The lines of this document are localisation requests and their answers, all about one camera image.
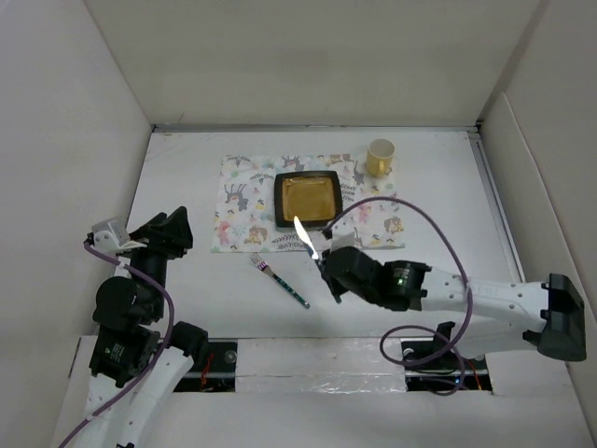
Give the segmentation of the yellow ceramic mug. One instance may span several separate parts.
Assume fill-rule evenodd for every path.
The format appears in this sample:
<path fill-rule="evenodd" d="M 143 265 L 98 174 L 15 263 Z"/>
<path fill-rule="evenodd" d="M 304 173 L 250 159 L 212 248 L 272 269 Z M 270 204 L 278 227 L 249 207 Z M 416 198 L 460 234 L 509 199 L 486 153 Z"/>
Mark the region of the yellow ceramic mug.
<path fill-rule="evenodd" d="M 374 177 L 383 177 L 392 171 L 392 162 L 396 154 L 395 145 L 387 139 L 373 140 L 368 146 L 366 167 Z"/>

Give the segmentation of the square black yellow plate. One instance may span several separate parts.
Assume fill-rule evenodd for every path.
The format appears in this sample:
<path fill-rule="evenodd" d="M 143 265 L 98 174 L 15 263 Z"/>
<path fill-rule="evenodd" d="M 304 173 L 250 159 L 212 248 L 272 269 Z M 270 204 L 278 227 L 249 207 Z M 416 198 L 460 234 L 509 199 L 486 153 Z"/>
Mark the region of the square black yellow plate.
<path fill-rule="evenodd" d="M 273 205 L 279 229 L 293 227 L 294 217 L 305 229 L 322 228 L 343 211 L 340 179 L 336 172 L 326 170 L 278 174 Z"/>

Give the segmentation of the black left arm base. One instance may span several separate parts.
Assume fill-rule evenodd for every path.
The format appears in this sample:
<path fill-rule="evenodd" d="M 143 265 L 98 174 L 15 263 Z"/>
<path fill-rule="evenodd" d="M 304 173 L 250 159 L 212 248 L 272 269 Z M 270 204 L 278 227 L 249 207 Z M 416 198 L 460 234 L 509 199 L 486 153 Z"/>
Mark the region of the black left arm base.
<path fill-rule="evenodd" d="M 177 393 L 229 393 L 236 389 L 238 341 L 209 341 L 202 364 L 195 365 L 178 382 Z"/>

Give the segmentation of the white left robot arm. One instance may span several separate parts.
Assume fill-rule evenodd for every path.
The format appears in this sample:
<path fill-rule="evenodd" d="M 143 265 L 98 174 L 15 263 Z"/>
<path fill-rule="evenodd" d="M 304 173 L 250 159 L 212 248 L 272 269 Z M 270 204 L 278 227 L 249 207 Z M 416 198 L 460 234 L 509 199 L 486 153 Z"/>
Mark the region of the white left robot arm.
<path fill-rule="evenodd" d="M 193 246 L 187 209 L 159 213 L 133 232 L 121 219 L 107 219 L 91 228 L 83 245 L 123 274 L 97 289 L 84 418 L 61 445 L 142 447 L 183 377 L 213 359 L 207 331 L 174 319 L 166 289 L 169 261 Z"/>

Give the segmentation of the knife with patterned handle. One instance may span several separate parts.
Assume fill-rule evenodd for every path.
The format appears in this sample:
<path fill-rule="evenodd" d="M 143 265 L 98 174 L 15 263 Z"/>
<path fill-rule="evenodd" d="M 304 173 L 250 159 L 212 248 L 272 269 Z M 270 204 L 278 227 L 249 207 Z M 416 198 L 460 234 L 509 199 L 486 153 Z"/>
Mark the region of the knife with patterned handle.
<path fill-rule="evenodd" d="M 298 216 L 294 216 L 293 224 L 294 224 L 295 232 L 296 232 L 299 240 L 301 241 L 302 245 L 304 246 L 305 250 L 307 251 L 310 259 L 316 265 L 319 273 L 322 273 L 323 269 L 324 269 L 324 265 L 323 265 L 321 254 L 315 248 L 309 233 L 303 227 Z"/>

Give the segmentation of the floral patterned cloth placemat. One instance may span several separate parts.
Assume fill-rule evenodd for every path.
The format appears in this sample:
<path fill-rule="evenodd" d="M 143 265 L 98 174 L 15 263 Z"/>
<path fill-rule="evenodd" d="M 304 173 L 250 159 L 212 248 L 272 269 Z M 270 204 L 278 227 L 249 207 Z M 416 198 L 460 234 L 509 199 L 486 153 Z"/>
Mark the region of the floral patterned cloth placemat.
<path fill-rule="evenodd" d="M 228 155 L 222 159 L 215 207 L 214 252 L 301 251 L 292 230 L 276 226 L 274 179 L 294 171 L 334 171 L 340 181 L 342 204 L 347 207 L 371 196 L 396 196 L 391 175 L 375 178 L 366 169 L 366 156 Z M 360 248 L 404 248 L 404 226 L 398 204 L 383 202 L 359 206 L 334 228 L 336 235 L 352 233 Z"/>

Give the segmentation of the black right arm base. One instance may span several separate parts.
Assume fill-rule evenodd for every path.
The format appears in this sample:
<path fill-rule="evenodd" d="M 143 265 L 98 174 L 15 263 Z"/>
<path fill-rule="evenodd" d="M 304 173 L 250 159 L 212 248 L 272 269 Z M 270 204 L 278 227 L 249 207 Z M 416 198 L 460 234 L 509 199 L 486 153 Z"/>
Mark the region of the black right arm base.
<path fill-rule="evenodd" d="M 402 355 L 407 361 L 418 360 L 436 352 L 445 345 L 437 336 L 430 338 L 402 338 Z M 460 371 L 459 360 L 453 352 L 426 364 L 405 369 L 405 383 L 408 392 L 429 392 L 446 396 L 459 385 L 459 391 L 492 392 L 493 386 L 484 357 L 464 359 L 464 372 Z"/>

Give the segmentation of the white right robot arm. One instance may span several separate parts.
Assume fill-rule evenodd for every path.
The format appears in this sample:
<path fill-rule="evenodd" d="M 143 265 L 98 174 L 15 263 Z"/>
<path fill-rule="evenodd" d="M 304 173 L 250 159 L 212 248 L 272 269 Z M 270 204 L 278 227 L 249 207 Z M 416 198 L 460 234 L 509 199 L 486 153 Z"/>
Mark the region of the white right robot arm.
<path fill-rule="evenodd" d="M 531 283 L 464 280 L 420 262 L 379 263 L 350 246 L 325 251 L 318 268 L 336 301 L 351 292 L 392 312 L 455 312 L 466 323 L 475 316 L 489 322 L 478 334 L 461 326 L 431 344 L 431 356 L 444 368 L 464 357 L 516 350 L 566 362 L 587 357 L 584 301 L 563 274 Z"/>

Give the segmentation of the fork with patterned handle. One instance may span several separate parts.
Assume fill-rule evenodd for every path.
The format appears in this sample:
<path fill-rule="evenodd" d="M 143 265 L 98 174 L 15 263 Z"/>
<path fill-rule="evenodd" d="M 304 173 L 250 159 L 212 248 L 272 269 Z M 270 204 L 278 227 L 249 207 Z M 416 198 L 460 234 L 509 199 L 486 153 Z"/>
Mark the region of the fork with patterned handle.
<path fill-rule="evenodd" d="M 271 278 L 277 285 L 285 290 L 294 300 L 296 300 L 302 307 L 309 310 L 311 305 L 304 300 L 297 291 L 286 283 L 279 275 L 277 275 L 270 267 L 270 265 L 257 253 L 252 253 L 250 259 L 253 264 L 269 278 Z"/>

